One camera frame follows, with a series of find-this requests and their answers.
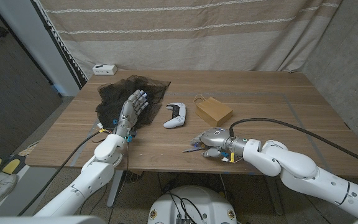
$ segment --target white robot body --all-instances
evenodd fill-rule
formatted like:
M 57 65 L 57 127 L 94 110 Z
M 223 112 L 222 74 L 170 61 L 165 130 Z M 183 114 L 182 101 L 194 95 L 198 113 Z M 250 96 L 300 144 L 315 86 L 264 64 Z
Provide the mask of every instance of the white robot body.
M 201 216 L 205 217 L 204 221 L 201 220 L 196 208 L 192 206 L 190 202 L 183 200 L 187 213 L 196 223 L 237 223 L 233 206 L 224 197 L 211 189 L 195 185 L 187 185 L 175 188 L 171 190 L 170 193 L 175 194 L 180 198 L 190 199 L 191 202 L 196 205 Z M 175 203 L 173 203 L 172 197 L 178 205 L 180 216 L 178 216 L 178 210 Z M 180 199 L 176 196 L 172 197 L 169 194 L 165 194 L 154 202 L 150 209 L 148 224 L 187 223 L 186 220 L 184 220 L 185 212 L 180 205 Z

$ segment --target paper bag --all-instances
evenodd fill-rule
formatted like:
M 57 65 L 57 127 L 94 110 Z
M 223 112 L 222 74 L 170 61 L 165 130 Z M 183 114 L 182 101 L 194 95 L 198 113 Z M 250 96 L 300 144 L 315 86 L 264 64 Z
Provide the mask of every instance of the paper bag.
M 204 101 L 195 103 L 196 114 L 213 128 L 221 126 L 233 115 L 233 109 L 212 97 L 207 100 L 204 97 L 198 99 L 203 99 Z

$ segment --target black cable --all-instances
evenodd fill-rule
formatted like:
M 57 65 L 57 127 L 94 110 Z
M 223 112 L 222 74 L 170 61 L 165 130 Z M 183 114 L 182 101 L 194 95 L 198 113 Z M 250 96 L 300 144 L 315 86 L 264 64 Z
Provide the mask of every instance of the black cable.
M 111 216 L 112 216 L 112 211 L 114 210 L 114 207 L 115 207 L 116 204 L 117 204 L 118 196 L 120 195 L 122 189 L 124 188 L 125 181 L 127 180 L 127 176 L 128 176 L 128 171 L 129 171 L 129 142 L 127 142 L 127 171 L 126 171 L 126 173 L 125 173 L 125 179 L 124 179 L 124 181 L 123 181 L 123 183 L 122 183 L 121 188 L 120 188 L 119 191 L 118 191 L 118 194 L 117 194 L 117 196 L 116 196 L 116 200 L 114 201 L 114 203 L 113 203 L 113 205 L 112 205 L 112 207 L 111 207 L 111 212 L 110 212 L 108 224 L 110 224 Z
M 95 191 L 92 195 L 96 194 L 98 191 L 100 191 L 100 189 L 101 189 L 101 188 L 99 188 L 97 191 Z M 82 208 L 84 207 L 84 204 L 88 201 L 89 198 L 91 198 L 91 196 L 89 196 L 89 197 L 84 201 L 84 203 L 82 203 L 81 208 L 80 208 L 80 215 L 81 215 L 81 213 L 82 213 Z
M 325 219 L 329 224 L 331 224 L 331 222 L 330 221 L 328 221 L 328 219 L 320 212 L 320 210 L 318 210 L 318 208 L 314 205 L 314 203 L 308 198 L 308 196 L 306 196 L 306 195 L 303 195 L 303 196 L 305 196 L 305 198 L 306 199 L 308 199 L 308 201 L 310 202 L 310 204 L 312 205 L 312 206 L 314 206 L 314 208 L 317 210 L 317 212 L 321 215 L 321 217 L 323 218 L 323 219 Z
M 219 174 L 219 177 L 221 178 L 221 181 L 222 181 L 222 186 L 223 186 L 223 190 L 224 190 L 224 198 L 227 199 L 227 192 L 226 192 L 226 187 L 224 186 L 222 174 Z
M 23 213 L 25 211 L 27 211 L 27 209 L 29 209 L 29 207 L 38 199 L 38 197 L 42 194 L 42 192 L 44 192 L 44 190 L 49 186 L 49 184 L 54 180 L 54 178 L 57 176 L 57 174 L 61 171 L 61 169 L 66 165 L 66 163 L 70 160 L 70 158 L 77 152 L 77 150 L 84 144 L 86 143 L 89 139 L 93 138 L 93 136 L 99 134 L 100 132 L 98 131 L 97 133 L 93 133 L 91 136 L 87 137 L 84 141 L 82 141 L 75 149 L 74 151 L 67 157 L 67 159 L 63 162 L 63 164 L 56 170 L 56 172 L 52 175 L 52 177 L 48 180 L 48 182 L 44 185 L 44 187 L 42 187 L 42 189 L 40 190 L 40 192 L 38 192 L 38 194 L 31 200 L 30 203 L 28 203 L 23 210 L 17 215 L 17 216 L 22 216 Z
M 160 179 L 160 172 L 157 172 L 157 177 L 158 177 L 158 183 L 160 184 L 161 195 L 163 195 L 164 192 L 162 192 L 162 184 L 161 184 L 161 179 Z
M 162 191 L 162 185 L 161 185 L 161 179 L 160 179 L 160 172 L 157 172 L 157 177 L 158 177 L 158 183 L 160 184 L 161 194 L 163 195 L 164 192 Z M 178 213 L 179 213 L 179 215 L 181 216 L 181 213 L 180 213 L 180 211 L 179 211 L 179 207 L 178 207 L 176 201 L 173 199 L 173 196 L 172 196 L 173 194 L 171 194 L 170 191 L 168 191 L 168 194 L 171 195 L 171 198 L 172 198 L 172 200 L 173 200 L 173 203 L 175 204 L 175 206 L 176 206 L 176 208 L 177 208 L 177 210 L 178 210 Z
M 106 139 L 102 139 L 102 140 L 99 140 L 99 141 L 94 141 L 94 140 L 92 140 L 92 142 L 93 142 L 93 143 L 99 143 L 99 142 L 103 142 L 104 140 L 106 140 Z
M 183 200 L 186 200 L 186 201 L 190 202 L 190 203 L 192 204 L 192 206 L 194 206 L 194 208 L 197 210 L 198 214 L 200 215 L 201 221 L 203 221 L 203 223 L 204 223 L 204 218 L 203 218 L 203 216 L 201 215 L 201 212 L 198 210 L 197 206 L 196 206 L 193 202 L 191 202 L 191 200 L 188 200 L 187 198 L 181 198 L 181 199 L 180 199 L 180 206 L 181 206 L 181 208 L 183 209 L 183 211 L 185 212 L 185 216 L 189 217 L 190 221 L 193 222 L 194 224 L 196 224 L 196 222 L 195 222 L 195 221 L 190 217 L 190 215 L 187 213 L 187 211 L 186 211 L 186 205 L 185 205 L 185 203 L 184 203 Z
M 108 184 L 105 185 L 106 187 L 104 188 L 104 192 L 103 192 L 103 194 L 102 194 L 102 197 L 100 197 L 100 199 L 98 200 L 98 202 L 96 202 L 96 204 L 93 205 L 91 211 L 89 212 L 89 215 L 91 215 L 91 213 L 93 212 L 94 208 L 96 208 L 96 206 L 98 205 L 98 203 L 99 203 L 100 201 L 102 201 L 103 197 L 106 195 L 107 185 L 108 185 Z
M 288 124 L 288 123 L 286 123 L 286 122 L 279 121 L 279 120 L 276 120 L 276 119 L 270 119 L 270 118 L 249 118 L 249 119 L 242 119 L 242 120 L 236 121 L 236 122 L 234 122 L 234 123 L 232 123 L 232 124 L 230 125 L 230 128 L 229 128 L 230 137 L 232 137 L 232 138 L 234 137 L 233 127 L 234 127 L 235 125 L 237 125 L 237 124 L 239 124 L 239 123 L 249 122 L 249 121 L 267 121 L 267 122 L 272 122 L 272 123 L 277 123 L 277 124 L 281 124 L 281 125 L 287 126 L 287 127 L 289 127 L 289 128 L 292 128 L 292 129 L 295 129 L 295 130 L 297 130 L 297 131 L 301 131 L 301 132 L 303 132 L 303 133 L 305 133 L 305 134 L 308 134 L 308 135 L 310 135 L 310 136 L 312 136 L 312 137 L 314 137 L 314 138 L 316 138 L 316 139 L 319 139 L 320 141 L 325 142 L 325 143 L 329 144 L 330 146 L 335 147 L 336 149 L 339 149 L 339 150 L 341 150 L 342 152 L 345 152 L 346 154 L 348 154 L 348 155 L 350 155 L 350 156 L 355 157 L 356 159 L 358 159 L 358 155 L 357 155 L 357 154 L 355 154 L 355 153 L 353 153 L 353 152 L 351 152 L 351 151 L 345 149 L 345 148 L 342 147 L 342 146 L 338 146 L 337 144 L 335 144 L 335 143 L 333 143 L 333 142 L 331 142 L 331 141 L 329 141 L 329 140 L 327 140 L 327 139 L 325 139 L 325 138 L 323 138 L 323 137 L 321 137 L 321 136 L 319 136 L 319 135 L 317 135 L 317 134 L 315 134 L 315 133 L 312 133 L 312 132 L 310 132 L 310 131 L 308 131 L 308 130 L 305 130 L 305 129 L 303 129 L 303 128 L 299 128 L 299 127 L 297 127 L 297 126 L 295 126 L 295 125 Z

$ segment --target gray wall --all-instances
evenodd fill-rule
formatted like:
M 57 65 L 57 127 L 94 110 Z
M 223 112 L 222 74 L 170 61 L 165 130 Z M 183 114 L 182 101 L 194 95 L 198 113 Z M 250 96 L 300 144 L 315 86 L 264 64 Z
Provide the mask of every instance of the gray wall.
M 0 38 L 0 154 L 15 151 L 61 103 L 15 38 Z
M 300 71 L 358 136 L 358 0 L 342 1 Z
M 30 0 L 0 0 L 0 14 L 62 96 L 80 91 Z

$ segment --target beige curtain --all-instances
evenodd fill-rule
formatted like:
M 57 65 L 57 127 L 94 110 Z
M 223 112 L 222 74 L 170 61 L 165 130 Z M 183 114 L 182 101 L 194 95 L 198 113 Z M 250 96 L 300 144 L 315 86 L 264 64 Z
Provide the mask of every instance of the beige curtain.
M 41 0 L 87 75 L 133 70 L 294 71 L 341 0 Z

